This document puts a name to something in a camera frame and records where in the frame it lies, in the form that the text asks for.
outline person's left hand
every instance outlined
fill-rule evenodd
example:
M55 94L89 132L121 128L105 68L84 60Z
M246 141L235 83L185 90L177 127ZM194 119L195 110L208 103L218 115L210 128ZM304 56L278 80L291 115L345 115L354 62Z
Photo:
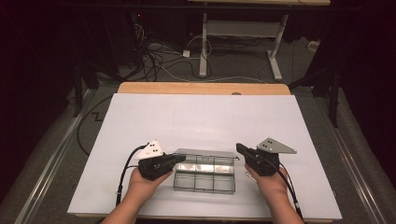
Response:
M135 204L143 206L143 204L152 197L156 188L172 173L173 171L151 181L142 177L139 169L135 168L131 173L128 191L123 200L132 200Z

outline wooden desk top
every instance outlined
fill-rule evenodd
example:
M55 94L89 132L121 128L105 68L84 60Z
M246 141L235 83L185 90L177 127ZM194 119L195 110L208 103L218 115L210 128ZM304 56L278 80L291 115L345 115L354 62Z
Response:
M118 93L290 95L284 84L124 82Z
M241 3L241 4L268 4L268 5L307 5L328 6L330 0L189 0L191 2L207 3Z

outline dark background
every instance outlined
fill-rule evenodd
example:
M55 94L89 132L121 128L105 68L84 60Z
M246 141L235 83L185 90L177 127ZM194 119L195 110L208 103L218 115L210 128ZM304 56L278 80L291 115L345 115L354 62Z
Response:
M361 2L332 1L332 4L355 6ZM337 64L341 87L393 186L396 185L392 172L396 159L395 10L393 1L382 0L375 1L367 11L359 14L332 18L318 13L294 15L290 16L284 35L289 42L302 36L312 40L324 37L308 75L315 74L334 59L341 59ZM202 27L199 14L144 15L152 31L180 46L186 44L190 33L200 34ZM263 19L243 14L238 17ZM117 73L117 64L128 63L136 57L128 53L134 45L130 41L125 14L90 12L85 14L84 20L79 13L59 11L50 0L0 3L0 200L7 194L40 137L68 105L66 94L73 87L76 63L89 60L98 64L83 66L84 80L94 87L94 72ZM325 83L324 86L329 86L331 80L318 77L309 85Z

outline white bracket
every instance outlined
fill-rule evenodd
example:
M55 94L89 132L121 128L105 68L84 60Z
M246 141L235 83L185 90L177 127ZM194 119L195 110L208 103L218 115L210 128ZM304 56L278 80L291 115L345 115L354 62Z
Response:
M163 150L160 147L160 143L157 140L150 142L145 148L143 148L137 156L134 158L136 160L149 159L154 157L159 157L163 154Z

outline floor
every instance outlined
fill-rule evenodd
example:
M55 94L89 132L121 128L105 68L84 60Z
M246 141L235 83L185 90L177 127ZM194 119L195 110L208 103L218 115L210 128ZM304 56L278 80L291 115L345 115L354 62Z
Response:
M147 61L148 75L145 77L142 71L132 78L142 77L139 81L152 81L156 78L157 81L177 82L275 83L264 53L271 48L272 40L242 38L233 39L230 43L233 45L213 40L213 49L208 57L211 76L198 78L198 60L178 59L181 52L175 52L169 43L155 42L150 48L158 54L155 61L163 62L162 70L157 74L153 70L149 73L150 64ZM304 76L315 55L306 48L308 43L308 40L302 38L293 43L281 44L276 56L283 76L280 83L289 84ZM192 52L191 58L198 56L199 52L196 50ZM130 71L127 64L120 65L122 75ZM84 107L77 118L73 118L76 105L74 94L70 92L70 106L43 136L1 204L0 223L100 221L99 217L75 217L66 213L88 159L86 152L90 152L106 114L109 104L106 98L116 92L119 86L119 83L108 79L104 74L98 74L98 78L100 88L86 91ZM389 181L348 110L347 100L342 91L338 109L339 128L334 129L327 117L328 99L314 98L310 90L309 87L299 87L292 90L292 94L297 98L342 212L343 219L334 223L396 223L392 211L396 202L393 200L394 188L389 187ZM139 220L138 223L159 222Z

